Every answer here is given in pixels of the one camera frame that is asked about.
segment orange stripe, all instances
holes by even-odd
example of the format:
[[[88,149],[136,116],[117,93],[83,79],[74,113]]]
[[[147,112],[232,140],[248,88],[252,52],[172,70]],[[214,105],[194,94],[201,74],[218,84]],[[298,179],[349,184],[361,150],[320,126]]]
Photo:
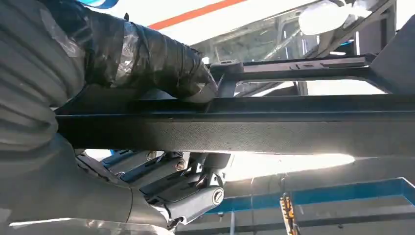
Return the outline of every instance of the orange stripe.
[[[188,11],[186,13],[172,17],[170,19],[154,23],[148,27],[154,30],[160,30],[162,28],[166,28],[166,27],[181,23],[183,21],[187,21],[187,20],[196,18],[198,16],[205,15],[212,11],[217,11],[219,9],[222,9],[228,6],[235,5],[243,1],[246,1],[246,0],[223,0],[223,1],[211,4],[211,5],[207,5],[207,6],[192,10],[192,11]]]

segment gray plastic cover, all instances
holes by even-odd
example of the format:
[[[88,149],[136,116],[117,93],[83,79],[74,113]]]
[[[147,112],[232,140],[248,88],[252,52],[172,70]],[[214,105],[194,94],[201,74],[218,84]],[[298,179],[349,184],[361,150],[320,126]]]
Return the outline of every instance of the gray plastic cover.
[[[17,222],[3,229],[4,235],[173,235],[165,228],[149,224],[78,218]]]

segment screw head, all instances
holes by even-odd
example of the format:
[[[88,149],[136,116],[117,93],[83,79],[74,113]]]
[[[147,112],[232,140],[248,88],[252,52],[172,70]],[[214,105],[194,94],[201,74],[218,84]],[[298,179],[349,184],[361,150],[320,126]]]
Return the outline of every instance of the screw head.
[[[184,167],[186,166],[186,162],[183,159],[180,159],[176,164],[176,170],[184,170]]]
[[[151,152],[147,153],[147,160],[148,161],[153,160],[153,159],[156,158],[156,156],[157,156],[157,152],[156,151],[151,151]]]
[[[223,189],[222,188],[218,188],[213,193],[213,203],[215,205],[219,205],[223,201],[224,196],[225,196],[225,194],[223,192]]]

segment blue beam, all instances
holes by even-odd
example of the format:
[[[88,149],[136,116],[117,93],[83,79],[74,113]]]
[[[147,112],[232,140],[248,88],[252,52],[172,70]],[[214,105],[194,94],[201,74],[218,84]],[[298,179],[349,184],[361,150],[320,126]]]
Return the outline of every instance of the blue beam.
[[[406,200],[415,206],[415,186],[405,178],[402,178],[402,192]]]
[[[292,200],[295,205],[368,199],[385,196],[404,196],[412,204],[415,203],[415,188],[404,178],[377,182],[355,183],[350,185],[315,188],[293,191]],[[226,198],[218,207],[207,213],[257,210],[279,208],[280,193]]]

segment plastic wrap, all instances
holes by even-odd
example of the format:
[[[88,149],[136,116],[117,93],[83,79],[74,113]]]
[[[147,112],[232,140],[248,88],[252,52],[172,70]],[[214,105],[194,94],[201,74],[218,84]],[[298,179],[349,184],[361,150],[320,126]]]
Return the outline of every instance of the plastic wrap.
[[[48,31],[53,40],[55,40],[69,57],[84,57],[85,52],[73,40],[70,40],[65,32],[58,26],[50,12],[46,9],[40,9],[40,15],[45,29]]]
[[[151,84],[193,102],[207,102],[216,96],[217,86],[192,48],[144,26],[91,11],[78,2],[42,2],[69,41],[86,52],[89,84],[108,88]]]

